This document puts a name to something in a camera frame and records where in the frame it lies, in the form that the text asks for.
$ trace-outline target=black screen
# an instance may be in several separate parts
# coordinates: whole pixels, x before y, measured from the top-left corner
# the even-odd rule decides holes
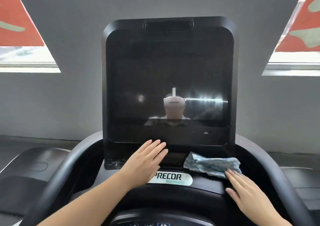
[[[213,57],[117,59],[112,118],[122,124],[223,126],[223,68]],[[164,101],[171,96],[178,97],[178,106]]]

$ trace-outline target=blue rag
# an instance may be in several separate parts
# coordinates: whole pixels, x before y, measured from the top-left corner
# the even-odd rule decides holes
[[[227,169],[241,174],[239,166],[240,162],[236,158],[205,158],[192,152],[190,152],[183,164],[186,169],[224,179],[226,179],[224,172]]]

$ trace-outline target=wall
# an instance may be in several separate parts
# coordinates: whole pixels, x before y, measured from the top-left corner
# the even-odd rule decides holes
[[[0,134],[83,139],[102,128],[101,36],[115,19],[226,16],[240,34],[237,132],[320,152],[320,79],[262,77],[297,0],[22,0],[61,74],[0,74]]]

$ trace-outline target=label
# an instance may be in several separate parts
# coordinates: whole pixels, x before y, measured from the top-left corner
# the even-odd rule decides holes
[[[186,173],[158,171],[148,183],[190,186],[192,181],[191,175]]]

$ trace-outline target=hand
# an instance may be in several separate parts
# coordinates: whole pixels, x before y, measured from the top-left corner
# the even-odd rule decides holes
[[[168,153],[160,140],[145,142],[118,172],[129,185],[129,190],[148,183],[160,168],[159,163]]]
[[[251,179],[231,170],[226,171],[226,177],[236,190],[226,188],[226,192],[252,222],[258,226],[291,225],[280,216],[266,194]]]

